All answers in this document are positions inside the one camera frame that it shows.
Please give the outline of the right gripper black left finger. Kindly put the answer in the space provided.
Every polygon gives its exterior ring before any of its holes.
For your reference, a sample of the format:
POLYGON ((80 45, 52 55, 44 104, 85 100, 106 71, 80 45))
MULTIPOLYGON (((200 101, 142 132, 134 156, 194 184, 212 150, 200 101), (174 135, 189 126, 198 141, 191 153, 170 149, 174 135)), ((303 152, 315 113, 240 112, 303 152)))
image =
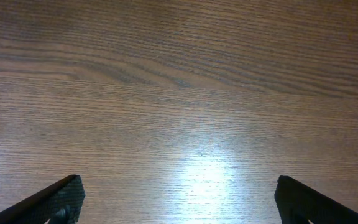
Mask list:
POLYGON ((79 175, 69 175, 0 212, 0 224, 76 224, 85 190, 79 175))

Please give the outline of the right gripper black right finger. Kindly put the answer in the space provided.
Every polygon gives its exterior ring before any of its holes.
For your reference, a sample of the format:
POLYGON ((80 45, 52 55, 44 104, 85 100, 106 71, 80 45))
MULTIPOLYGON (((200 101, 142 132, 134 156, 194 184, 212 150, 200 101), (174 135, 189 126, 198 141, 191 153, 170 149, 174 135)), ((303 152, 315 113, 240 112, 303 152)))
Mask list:
POLYGON ((274 194, 282 224, 358 224, 358 213, 289 176, 274 194))

